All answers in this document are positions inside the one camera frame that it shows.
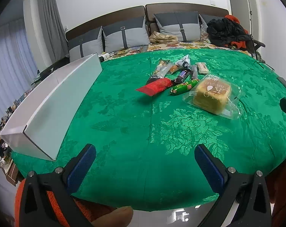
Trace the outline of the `person's left hand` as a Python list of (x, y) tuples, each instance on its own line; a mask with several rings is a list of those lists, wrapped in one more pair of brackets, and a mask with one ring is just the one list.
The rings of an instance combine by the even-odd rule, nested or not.
[(92, 221), (91, 224), (95, 227), (125, 227), (130, 224), (133, 213), (133, 208), (130, 206), (117, 208)]

